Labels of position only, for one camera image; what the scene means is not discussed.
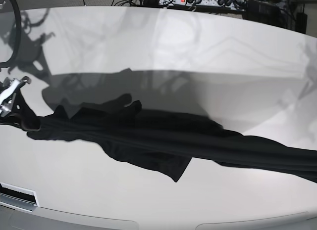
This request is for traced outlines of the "black t-shirt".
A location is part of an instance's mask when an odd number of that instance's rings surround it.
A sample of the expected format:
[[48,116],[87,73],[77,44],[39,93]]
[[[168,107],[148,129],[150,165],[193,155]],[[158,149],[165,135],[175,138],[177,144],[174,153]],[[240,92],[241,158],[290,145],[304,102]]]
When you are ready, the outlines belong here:
[[112,159],[160,172],[177,182],[193,158],[224,167],[286,173],[316,182],[315,150],[226,130],[206,116],[144,109],[131,95],[75,107],[66,100],[41,117],[34,140],[82,140],[98,144]]

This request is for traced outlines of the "white slotted box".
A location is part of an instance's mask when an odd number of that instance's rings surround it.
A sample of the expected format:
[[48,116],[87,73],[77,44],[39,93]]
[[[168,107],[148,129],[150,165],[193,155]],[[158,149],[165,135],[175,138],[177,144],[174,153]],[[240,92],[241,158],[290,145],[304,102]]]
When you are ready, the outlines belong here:
[[29,213],[40,207],[34,190],[6,183],[0,184],[0,205]]

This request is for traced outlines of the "white power strip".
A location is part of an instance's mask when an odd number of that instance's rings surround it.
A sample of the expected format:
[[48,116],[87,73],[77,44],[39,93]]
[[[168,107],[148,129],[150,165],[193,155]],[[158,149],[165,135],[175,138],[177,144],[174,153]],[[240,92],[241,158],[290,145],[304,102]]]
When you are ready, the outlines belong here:
[[246,0],[159,0],[160,6],[181,6],[185,9],[194,9],[198,7],[220,8],[243,11],[246,9]]

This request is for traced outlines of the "black power supply box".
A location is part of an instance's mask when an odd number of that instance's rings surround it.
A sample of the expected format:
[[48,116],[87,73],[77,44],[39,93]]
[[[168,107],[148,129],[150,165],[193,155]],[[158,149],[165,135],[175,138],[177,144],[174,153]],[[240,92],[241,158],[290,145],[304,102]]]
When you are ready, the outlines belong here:
[[280,14],[280,9],[278,6],[256,1],[256,0],[247,1],[247,8],[246,8],[247,16],[274,17],[274,16],[278,16],[279,14]]

